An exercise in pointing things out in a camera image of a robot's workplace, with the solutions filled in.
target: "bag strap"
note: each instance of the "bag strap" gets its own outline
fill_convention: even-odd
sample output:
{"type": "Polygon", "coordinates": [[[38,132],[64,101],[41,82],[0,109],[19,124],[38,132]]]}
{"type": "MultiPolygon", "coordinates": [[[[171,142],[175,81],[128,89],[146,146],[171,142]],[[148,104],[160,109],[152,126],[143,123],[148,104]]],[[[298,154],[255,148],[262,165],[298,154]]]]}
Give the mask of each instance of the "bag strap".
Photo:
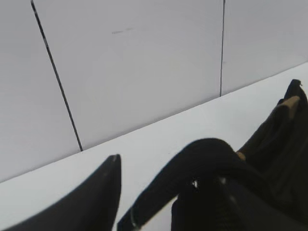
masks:
{"type": "Polygon", "coordinates": [[[237,179],[263,199],[273,200],[269,185],[233,149],[218,139],[194,141],[175,155],[118,222],[118,231],[139,230],[187,183],[220,175],[237,179]]]}

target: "white floor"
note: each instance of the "white floor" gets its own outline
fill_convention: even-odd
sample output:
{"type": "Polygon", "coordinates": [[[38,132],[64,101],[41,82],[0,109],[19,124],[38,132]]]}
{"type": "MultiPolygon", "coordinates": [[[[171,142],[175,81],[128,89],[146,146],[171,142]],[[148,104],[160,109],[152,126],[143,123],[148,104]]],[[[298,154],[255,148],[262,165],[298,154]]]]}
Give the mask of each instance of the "white floor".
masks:
{"type": "MultiPolygon", "coordinates": [[[[36,214],[77,187],[107,156],[121,154],[116,222],[159,170],[186,144],[215,137],[240,148],[293,79],[308,93],[308,63],[0,184],[0,230],[36,214]]],[[[166,206],[144,231],[169,230],[166,206]]]]}

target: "white wall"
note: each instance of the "white wall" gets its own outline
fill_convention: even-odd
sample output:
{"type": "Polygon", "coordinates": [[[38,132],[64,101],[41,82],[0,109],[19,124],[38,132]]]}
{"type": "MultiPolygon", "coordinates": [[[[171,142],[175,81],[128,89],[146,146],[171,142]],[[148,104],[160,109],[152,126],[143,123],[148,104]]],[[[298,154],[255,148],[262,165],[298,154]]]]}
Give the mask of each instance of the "white wall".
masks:
{"type": "Polygon", "coordinates": [[[0,1],[0,182],[79,151],[29,1],[0,1]]]}
{"type": "Polygon", "coordinates": [[[308,60],[307,0],[226,0],[223,94],[308,60]]]}
{"type": "Polygon", "coordinates": [[[222,1],[36,1],[84,148],[219,96],[222,1]]]}

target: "black bag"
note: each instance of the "black bag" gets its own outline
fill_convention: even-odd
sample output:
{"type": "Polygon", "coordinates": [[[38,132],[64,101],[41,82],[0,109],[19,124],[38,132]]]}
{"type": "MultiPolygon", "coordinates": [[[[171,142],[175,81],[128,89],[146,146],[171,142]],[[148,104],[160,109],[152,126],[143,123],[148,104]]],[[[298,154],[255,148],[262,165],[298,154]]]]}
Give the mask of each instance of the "black bag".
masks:
{"type": "Polygon", "coordinates": [[[118,223],[138,230],[173,197],[172,231],[308,230],[308,103],[293,80],[238,152],[217,139],[178,153],[118,223]]]}

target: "panel seam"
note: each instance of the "panel seam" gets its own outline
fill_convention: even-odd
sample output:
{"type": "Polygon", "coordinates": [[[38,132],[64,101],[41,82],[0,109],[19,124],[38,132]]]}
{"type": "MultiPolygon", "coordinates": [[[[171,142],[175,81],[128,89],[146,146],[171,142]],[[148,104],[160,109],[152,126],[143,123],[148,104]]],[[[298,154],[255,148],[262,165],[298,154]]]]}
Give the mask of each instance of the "panel seam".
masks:
{"type": "Polygon", "coordinates": [[[224,41],[224,31],[225,31],[225,5],[226,0],[223,0],[222,6],[222,34],[221,34],[221,54],[220,54],[220,92],[219,96],[222,95],[222,65],[223,65],[223,41],[224,41]]]}
{"type": "Polygon", "coordinates": [[[65,93],[64,93],[64,89],[63,89],[62,83],[61,83],[61,81],[60,81],[57,68],[56,68],[56,66],[55,66],[55,64],[54,64],[53,57],[52,57],[52,55],[51,55],[51,51],[50,51],[50,49],[49,49],[49,45],[48,45],[48,42],[47,42],[47,40],[46,40],[46,36],[45,36],[44,31],[43,31],[43,27],[42,27],[42,25],[41,25],[41,22],[40,22],[40,19],[39,19],[39,15],[38,15],[38,12],[37,12],[37,10],[36,10],[36,7],[35,7],[35,5],[34,5],[33,0],[31,0],[31,6],[32,6],[32,9],[33,9],[35,18],[36,18],[36,20],[37,20],[37,23],[38,23],[38,27],[39,27],[40,33],[41,33],[41,35],[42,35],[42,37],[43,37],[43,40],[44,40],[44,43],[45,43],[45,47],[46,47],[47,53],[48,53],[50,62],[51,62],[51,64],[52,64],[52,68],[53,68],[54,74],[56,75],[56,78],[57,78],[57,81],[58,81],[58,85],[59,85],[59,88],[60,88],[60,90],[61,90],[61,94],[62,94],[62,97],[63,97],[64,103],[65,103],[65,106],[66,106],[66,109],[67,109],[69,118],[70,118],[70,120],[71,120],[73,129],[74,129],[74,133],[75,133],[75,136],[76,136],[78,145],[79,145],[79,149],[80,149],[80,151],[82,152],[82,151],[83,151],[83,148],[82,148],[82,145],[81,145],[81,142],[80,142],[78,133],[77,133],[77,129],[76,129],[76,126],[75,126],[75,123],[74,123],[74,120],[73,120],[73,116],[72,116],[71,110],[70,110],[70,108],[69,108],[69,105],[68,105],[68,102],[67,102],[67,99],[66,99],[66,96],[65,96],[65,93]]]}

